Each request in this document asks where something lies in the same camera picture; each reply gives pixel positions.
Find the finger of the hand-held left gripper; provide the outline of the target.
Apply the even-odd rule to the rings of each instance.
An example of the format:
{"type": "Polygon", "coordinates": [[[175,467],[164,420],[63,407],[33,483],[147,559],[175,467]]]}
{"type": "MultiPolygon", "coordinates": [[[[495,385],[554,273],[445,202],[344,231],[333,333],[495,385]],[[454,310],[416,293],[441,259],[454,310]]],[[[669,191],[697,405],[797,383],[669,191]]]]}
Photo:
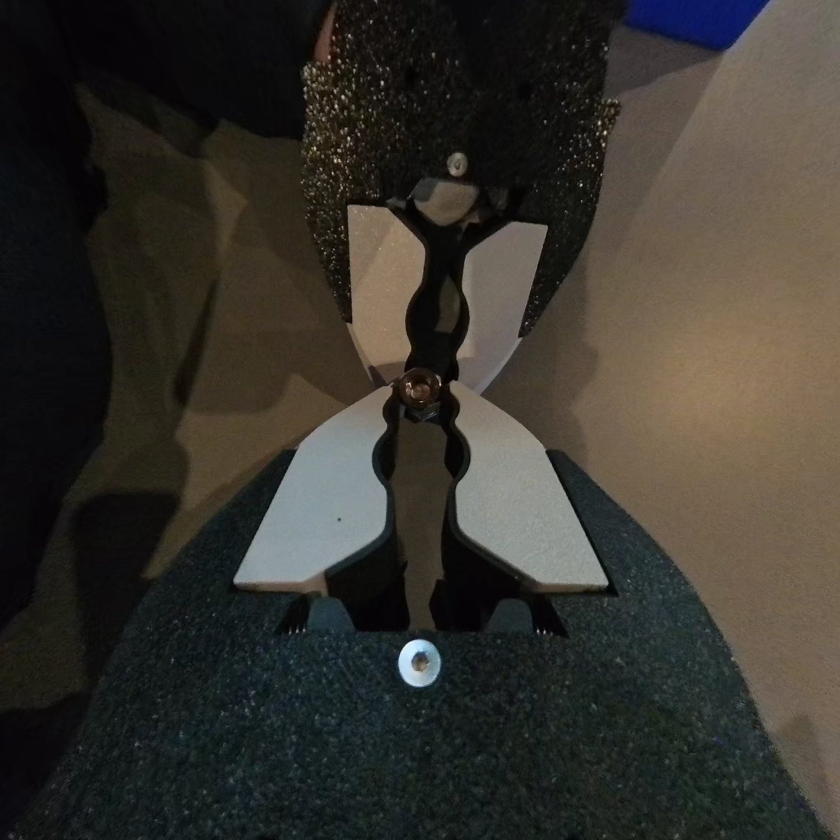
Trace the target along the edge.
{"type": "Polygon", "coordinates": [[[424,280],[422,240],[393,210],[347,208],[353,346],[374,387],[403,374],[412,351],[406,315],[424,280]]]}
{"type": "Polygon", "coordinates": [[[456,276],[449,282],[458,382],[485,391],[509,362],[549,227],[509,219],[463,225],[456,276]]]}

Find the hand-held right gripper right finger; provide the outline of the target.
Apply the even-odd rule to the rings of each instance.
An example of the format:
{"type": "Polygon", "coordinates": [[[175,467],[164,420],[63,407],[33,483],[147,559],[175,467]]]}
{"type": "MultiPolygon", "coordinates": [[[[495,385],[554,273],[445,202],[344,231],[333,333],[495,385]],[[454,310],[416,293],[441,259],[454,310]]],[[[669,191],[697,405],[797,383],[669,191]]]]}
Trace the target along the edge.
{"type": "Polygon", "coordinates": [[[547,450],[475,392],[452,392],[465,448],[455,525],[490,560],[545,594],[600,592],[609,581],[547,450]]]}

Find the silver hex nut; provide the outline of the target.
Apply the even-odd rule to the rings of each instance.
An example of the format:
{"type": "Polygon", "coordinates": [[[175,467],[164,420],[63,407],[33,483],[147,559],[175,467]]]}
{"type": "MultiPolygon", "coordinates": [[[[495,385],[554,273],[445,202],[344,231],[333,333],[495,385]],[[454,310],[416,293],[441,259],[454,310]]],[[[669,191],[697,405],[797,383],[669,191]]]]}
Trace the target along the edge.
{"type": "Polygon", "coordinates": [[[404,407],[421,413],[438,403],[442,382],[438,374],[423,367],[405,371],[396,381],[396,391],[404,407]]]}

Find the blue plastic bin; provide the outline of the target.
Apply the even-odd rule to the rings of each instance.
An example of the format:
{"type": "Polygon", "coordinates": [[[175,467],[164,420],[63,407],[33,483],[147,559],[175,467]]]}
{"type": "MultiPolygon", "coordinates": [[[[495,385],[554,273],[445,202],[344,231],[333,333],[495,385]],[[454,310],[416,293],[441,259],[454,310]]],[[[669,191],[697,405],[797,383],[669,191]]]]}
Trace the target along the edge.
{"type": "Polygon", "coordinates": [[[733,46],[768,1],[631,1],[627,27],[722,51],[733,46]]]}

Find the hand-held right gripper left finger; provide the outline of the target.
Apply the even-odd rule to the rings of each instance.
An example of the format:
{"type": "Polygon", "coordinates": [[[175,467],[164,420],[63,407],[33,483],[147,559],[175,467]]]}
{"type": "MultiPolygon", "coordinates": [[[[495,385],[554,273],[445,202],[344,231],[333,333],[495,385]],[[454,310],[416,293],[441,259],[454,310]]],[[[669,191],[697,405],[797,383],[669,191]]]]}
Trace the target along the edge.
{"type": "Polygon", "coordinates": [[[297,447],[235,577],[241,590],[378,596],[398,576],[387,454],[398,406],[373,392],[297,447]]]}

